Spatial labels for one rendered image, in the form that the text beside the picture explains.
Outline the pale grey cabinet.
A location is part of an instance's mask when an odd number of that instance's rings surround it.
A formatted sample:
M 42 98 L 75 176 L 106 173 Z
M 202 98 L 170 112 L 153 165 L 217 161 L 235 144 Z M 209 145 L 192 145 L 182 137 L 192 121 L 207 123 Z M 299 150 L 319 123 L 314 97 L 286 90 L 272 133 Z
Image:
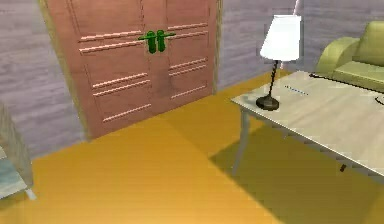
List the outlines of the pale grey cabinet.
M 36 200 L 28 147 L 18 133 L 6 106 L 0 102 L 0 199 L 24 191 Z

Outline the thin blue pen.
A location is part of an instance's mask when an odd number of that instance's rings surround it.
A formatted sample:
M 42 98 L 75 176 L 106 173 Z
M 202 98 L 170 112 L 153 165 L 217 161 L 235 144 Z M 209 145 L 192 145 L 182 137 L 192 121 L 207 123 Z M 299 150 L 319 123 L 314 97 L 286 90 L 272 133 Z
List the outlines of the thin blue pen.
M 285 88 L 287 88 L 287 89 L 289 89 L 289 90 L 291 90 L 291 91 L 294 91 L 294 92 L 300 93 L 300 94 L 302 94 L 302 95 L 309 95 L 308 93 L 306 93 L 306 92 L 304 92 L 304 91 L 302 91 L 302 90 L 299 90 L 299 89 L 293 88 L 293 87 L 291 87 L 291 86 L 288 86 L 288 85 L 285 85 L 284 87 L 285 87 Z

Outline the green sofa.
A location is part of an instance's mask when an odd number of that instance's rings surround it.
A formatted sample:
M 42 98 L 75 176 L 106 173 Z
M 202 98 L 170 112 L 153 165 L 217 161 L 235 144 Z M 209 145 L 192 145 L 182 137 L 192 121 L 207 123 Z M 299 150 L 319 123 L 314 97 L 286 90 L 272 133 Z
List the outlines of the green sofa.
M 384 93 L 384 21 L 371 21 L 359 38 L 342 37 L 323 50 L 315 74 Z

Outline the pink double room door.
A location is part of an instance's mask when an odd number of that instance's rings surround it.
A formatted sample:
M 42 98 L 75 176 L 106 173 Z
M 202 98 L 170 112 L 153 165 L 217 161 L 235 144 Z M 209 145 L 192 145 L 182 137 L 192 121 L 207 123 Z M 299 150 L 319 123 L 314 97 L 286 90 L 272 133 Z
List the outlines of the pink double room door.
M 87 138 L 207 97 L 222 0 L 38 0 Z M 148 31 L 175 33 L 148 51 Z

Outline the pale grey table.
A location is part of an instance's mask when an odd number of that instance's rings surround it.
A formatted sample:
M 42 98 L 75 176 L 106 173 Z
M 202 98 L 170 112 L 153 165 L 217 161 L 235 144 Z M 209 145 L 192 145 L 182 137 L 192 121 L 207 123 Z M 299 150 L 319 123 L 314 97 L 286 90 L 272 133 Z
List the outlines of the pale grey table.
M 375 101 L 384 93 L 297 71 L 274 82 L 272 97 L 279 101 L 279 108 L 267 111 L 259 108 L 256 100 L 268 94 L 269 86 L 264 84 L 232 99 L 239 106 L 241 120 L 233 170 L 240 164 L 248 142 L 249 119 L 254 117 L 384 185 L 384 105 Z

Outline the white shade table lamp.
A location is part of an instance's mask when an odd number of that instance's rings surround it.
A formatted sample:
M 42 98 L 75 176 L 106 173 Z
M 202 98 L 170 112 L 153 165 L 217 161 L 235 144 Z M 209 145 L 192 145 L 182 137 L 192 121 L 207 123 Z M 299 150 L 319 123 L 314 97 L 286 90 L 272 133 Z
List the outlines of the white shade table lamp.
M 280 62 L 295 61 L 300 57 L 301 17 L 298 15 L 274 15 L 260 55 L 273 61 L 268 94 L 259 97 L 256 105 L 267 111 L 279 108 L 279 101 L 272 97 L 272 89 Z

